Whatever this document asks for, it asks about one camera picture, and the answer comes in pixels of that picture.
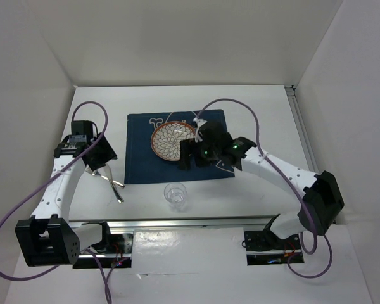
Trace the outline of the floral ceramic plate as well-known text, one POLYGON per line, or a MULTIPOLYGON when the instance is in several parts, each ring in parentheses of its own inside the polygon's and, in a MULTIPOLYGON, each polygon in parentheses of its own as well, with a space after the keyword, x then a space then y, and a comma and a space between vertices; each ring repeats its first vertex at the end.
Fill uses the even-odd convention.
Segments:
POLYGON ((151 149, 163 160, 176 162, 180 159, 180 142, 192 139, 195 129, 188 123, 173 121, 157 127, 151 136, 151 149))

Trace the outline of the silver table knife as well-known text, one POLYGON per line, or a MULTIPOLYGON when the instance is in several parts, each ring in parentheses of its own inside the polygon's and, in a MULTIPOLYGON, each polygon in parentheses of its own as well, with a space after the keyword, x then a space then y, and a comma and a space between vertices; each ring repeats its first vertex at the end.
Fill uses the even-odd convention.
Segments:
POLYGON ((104 172, 108 178, 108 181, 110 183, 110 186, 113 190, 113 193, 117 199, 117 201, 122 204, 124 202, 124 199, 121 197, 120 193, 118 192, 118 189, 116 188, 116 186, 114 185, 113 183, 113 174, 112 174, 112 171, 111 171, 111 168, 109 165, 105 165, 104 167, 104 172))

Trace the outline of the clear plastic cup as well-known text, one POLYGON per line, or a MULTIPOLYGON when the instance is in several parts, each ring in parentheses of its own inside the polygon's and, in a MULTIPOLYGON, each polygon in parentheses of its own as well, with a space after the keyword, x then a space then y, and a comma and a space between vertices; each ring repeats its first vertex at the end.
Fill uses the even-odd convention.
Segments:
POLYGON ((180 182, 171 182, 166 185, 163 194, 172 210, 182 211, 184 209, 187 199, 185 185, 180 182))

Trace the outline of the blue whale placemat cloth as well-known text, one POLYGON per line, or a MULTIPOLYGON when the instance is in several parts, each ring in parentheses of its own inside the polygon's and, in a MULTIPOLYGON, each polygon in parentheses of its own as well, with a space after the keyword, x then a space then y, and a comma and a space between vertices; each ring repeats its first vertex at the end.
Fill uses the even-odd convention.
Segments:
POLYGON ((203 168, 192 163, 191 170, 179 170, 176 162, 160 158, 151 149, 151 135, 157 127, 173 121, 191 125, 197 114, 197 111, 129 114, 124 182, 156 184, 234 177, 234 169, 219 162, 203 168))

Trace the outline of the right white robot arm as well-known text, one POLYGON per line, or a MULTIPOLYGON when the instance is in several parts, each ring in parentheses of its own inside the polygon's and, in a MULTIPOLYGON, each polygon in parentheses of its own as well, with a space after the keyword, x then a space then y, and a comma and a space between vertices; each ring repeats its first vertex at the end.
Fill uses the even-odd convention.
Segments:
POLYGON ((270 248, 278 248, 286 238, 305 231, 325 235, 345 205, 330 172, 318 174, 296 167, 245 137, 232 138, 218 122, 198 120, 195 137, 180 142, 179 168, 189 170, 191 162, 197 167, 222 162, 296 197, 300 203, 298 212, 276 215, 265 227, 263 240, 270 248))

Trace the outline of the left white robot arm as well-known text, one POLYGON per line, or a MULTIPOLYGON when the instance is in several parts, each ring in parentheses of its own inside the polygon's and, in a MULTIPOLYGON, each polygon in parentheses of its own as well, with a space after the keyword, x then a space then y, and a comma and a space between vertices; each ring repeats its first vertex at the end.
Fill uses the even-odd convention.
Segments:
POLYGON ((54 150, 54 181, 46 188, 41 202, 27 220, 19 220, 15 232, 28 266, 73 265, 87 248, 99 253, 112 246, 106 222, 88 222, 71 227, 69 214, 80 178, 89 168, 103 173, 109 182, 108 165, 117 155, 95 123, 74 120, 72 133, 54 150))

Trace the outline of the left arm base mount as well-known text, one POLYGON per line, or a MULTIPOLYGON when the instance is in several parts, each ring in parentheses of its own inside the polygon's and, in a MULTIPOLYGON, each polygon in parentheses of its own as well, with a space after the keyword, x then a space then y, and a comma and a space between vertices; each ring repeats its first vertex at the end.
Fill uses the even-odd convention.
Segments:
POLYGON ((73 231, 79 237, 80 253, 74 269, 124 269, 132 266, 134 229, 111 222, 89 222, 73 231))

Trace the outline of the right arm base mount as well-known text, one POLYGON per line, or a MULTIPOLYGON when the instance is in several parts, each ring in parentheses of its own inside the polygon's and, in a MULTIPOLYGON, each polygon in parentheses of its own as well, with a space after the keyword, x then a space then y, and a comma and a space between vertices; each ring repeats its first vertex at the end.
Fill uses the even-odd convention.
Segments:
POLYGON ((305 263, 298 234, 277 239, 264 231, 269 217, 246 217, 242 220, 244 240, 241 246, 246 250, 248 266, 287 264, 288 260, 290 264, 305 263))

